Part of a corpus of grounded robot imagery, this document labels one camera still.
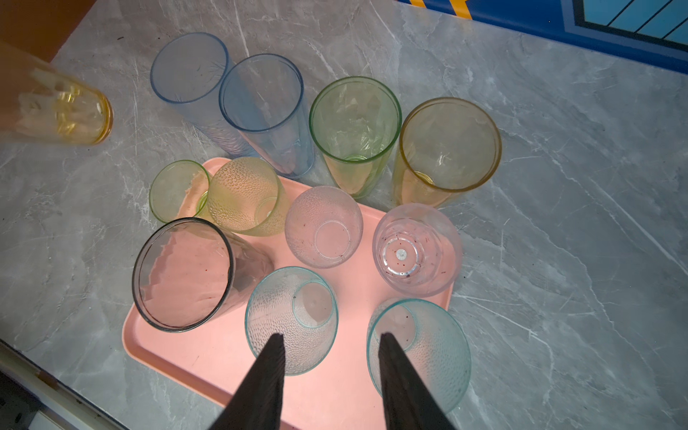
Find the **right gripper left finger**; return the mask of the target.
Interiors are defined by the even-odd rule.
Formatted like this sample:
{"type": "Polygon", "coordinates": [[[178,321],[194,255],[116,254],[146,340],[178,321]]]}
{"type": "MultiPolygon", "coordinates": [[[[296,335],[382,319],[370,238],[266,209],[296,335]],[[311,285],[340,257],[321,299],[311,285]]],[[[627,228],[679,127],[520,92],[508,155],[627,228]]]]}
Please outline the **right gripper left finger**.
{"type": "Polygon", "coordinates": [[[285,363],[283,335],[274,333],[211,429],[279,429],[285,363]]]}

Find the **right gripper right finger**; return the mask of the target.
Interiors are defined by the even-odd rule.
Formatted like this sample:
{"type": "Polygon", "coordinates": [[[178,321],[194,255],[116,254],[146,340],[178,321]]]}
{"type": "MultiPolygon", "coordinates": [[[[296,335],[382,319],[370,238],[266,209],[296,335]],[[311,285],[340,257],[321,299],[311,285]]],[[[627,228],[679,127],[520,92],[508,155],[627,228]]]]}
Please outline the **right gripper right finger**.
{"type": "Polygon", "coordinates": [[[392,333],[378,352],[387,429],[454,429],[392,333]]]}

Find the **teal glass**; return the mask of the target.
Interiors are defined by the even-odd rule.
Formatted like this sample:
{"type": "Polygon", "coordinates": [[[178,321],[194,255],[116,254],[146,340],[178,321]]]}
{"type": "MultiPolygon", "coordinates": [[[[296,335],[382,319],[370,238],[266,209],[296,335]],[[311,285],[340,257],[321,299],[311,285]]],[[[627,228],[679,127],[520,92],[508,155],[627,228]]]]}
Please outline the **teal glass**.
{"type": "Polygon", "coordinates": [[[469,343],[444,308],[420,298],[394,297],[374,310],[367,327],[367,366],[378,392],[378,352],[384,333],[394,335],[445,414],[460,404],[471,376],[469,343]]]}
{"type": "Polygon", "coordinates": [[[255,356],[274,333],[283,335],[287,376],[307,373],[326,358],[338,324],[333,289],[318,273],[298,266],[264,278],[245,310],[245,336],[255,356]]]}

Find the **grey smoky tall glass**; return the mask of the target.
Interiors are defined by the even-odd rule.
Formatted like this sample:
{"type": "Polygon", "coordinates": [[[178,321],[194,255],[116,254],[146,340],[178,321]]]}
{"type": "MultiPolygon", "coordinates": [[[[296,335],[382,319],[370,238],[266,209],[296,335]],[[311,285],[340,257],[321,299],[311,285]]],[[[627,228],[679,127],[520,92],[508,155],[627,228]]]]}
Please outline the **grey smoky tall glass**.
{"type": "Polygon", "coordinates": [[[134,304],[159,331],[191,331],[245,305],[274,271],[270,256],[208,220],[173,220],[153,233],[132,275],[134,304]]]}

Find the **clear round glass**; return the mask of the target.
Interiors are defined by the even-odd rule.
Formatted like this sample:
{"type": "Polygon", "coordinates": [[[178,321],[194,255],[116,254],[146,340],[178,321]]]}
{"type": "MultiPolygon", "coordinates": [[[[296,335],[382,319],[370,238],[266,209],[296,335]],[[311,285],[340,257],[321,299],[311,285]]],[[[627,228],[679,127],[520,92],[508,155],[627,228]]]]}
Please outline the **clear round glass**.
{"type": "Polygon", "coordinates": [[[426,204],[388,211],[374,231],[374,264],[383,279],[408,297],[432,297],[451,288],[462,268],[455,225],[426,204]]]}

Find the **clear short glass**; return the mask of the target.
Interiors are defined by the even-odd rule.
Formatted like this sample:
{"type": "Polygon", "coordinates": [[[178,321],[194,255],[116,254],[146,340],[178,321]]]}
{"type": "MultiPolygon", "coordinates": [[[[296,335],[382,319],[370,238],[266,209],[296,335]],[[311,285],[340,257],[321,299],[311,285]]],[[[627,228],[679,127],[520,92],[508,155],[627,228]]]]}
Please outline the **clear short glass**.
{"type": "Polygon", "coordinates": [[[299,261],[328,269],[349,260],[361,242],[362,211],[347,193],[332,186],[311,188],[288,210],[285,236],[299,261]]]}

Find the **peach short glass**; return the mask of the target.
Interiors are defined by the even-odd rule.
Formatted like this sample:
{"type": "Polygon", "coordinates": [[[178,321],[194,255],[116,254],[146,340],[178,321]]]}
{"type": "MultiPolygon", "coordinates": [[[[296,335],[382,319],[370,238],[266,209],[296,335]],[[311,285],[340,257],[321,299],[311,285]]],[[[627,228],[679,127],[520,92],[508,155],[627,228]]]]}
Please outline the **peach short glass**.
{"type": "Polygon", "coordinates": [[[269,237],[284,231],[291,200],[270,164],[245,157],[229,161],[213,175],[207,204],[221,229],[269,237]]]}

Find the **green short glass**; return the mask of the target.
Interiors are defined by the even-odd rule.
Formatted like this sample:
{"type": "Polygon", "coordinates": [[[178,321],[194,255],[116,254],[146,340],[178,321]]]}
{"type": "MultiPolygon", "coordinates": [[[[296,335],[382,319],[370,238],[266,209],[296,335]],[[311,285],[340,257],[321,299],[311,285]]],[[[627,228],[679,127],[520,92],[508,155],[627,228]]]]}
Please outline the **green short glass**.
{"type": "Polygon", "coordinates": [[[182,159],[170,163],[150,186],[150,210],[163,223],[187,217],[212,221],[207,207],[210,184],[210,173],[198,162],[182,159]]]}

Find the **yellow tall glass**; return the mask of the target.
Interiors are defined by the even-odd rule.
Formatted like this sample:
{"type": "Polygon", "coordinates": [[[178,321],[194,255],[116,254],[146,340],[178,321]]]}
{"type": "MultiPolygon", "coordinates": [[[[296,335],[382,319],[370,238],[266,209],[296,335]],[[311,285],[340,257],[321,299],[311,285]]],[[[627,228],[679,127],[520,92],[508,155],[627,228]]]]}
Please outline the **yellow tall glass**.
{"type": "Polygon", "coordinates": [[[6,42],[1,43],[1,142],[91,146],[111,132],[101,91],[6,42]]]}

